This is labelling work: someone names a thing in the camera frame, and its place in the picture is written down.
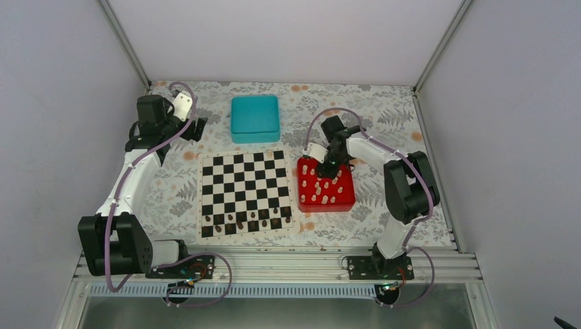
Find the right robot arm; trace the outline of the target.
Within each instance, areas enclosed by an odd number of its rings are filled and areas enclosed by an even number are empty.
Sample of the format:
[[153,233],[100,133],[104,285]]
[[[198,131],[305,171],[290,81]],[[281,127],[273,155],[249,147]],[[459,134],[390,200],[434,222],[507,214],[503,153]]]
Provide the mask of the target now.
[[346,127],[338,116],[327,118],[321,129],[329,145],[316,172],[334,179],[343,165],[361,159],[383,173],[386,206],[391,215],[382,236],[371,249],[371,270],[380,279],[397,271],[410,251],[408,242],[417,224],[426,221],[440,202],[430,162],[425,153],[403,154],[356,125]]

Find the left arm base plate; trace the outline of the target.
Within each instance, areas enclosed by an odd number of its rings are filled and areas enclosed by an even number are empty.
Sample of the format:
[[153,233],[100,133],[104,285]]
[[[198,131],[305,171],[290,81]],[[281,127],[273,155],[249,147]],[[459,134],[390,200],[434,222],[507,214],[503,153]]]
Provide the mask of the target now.
[[148,279],[194,280],[212,279],[215,257],[201,255],[172,267],[157,268],[145,274]]

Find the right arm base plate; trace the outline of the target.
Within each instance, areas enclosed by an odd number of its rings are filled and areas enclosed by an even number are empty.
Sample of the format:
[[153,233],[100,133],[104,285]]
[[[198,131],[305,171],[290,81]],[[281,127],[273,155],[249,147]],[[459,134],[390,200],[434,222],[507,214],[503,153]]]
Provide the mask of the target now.
[[350,280],[413,280],[411,258],[402,254],[394,259],[372,256],[346,256],[344,267]]

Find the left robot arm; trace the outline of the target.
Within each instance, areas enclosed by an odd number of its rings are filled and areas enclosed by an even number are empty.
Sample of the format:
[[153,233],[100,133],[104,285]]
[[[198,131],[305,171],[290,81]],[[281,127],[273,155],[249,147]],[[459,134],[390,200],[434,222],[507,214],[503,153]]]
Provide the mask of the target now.
[[82,217],[77,231],[91,275],[148,273],[163,264],[175,278],[190,270],[184,244],[177,240],[155,241],[139,219],[144,214],[151,183],[161,169],[171,143],[177,137],[199,140],[206,119],[189,121],[197,97],[178,93],[173,101],[145,95],[136,102],[137,121],[129,129],[122,170],[110,195],[94,215]]

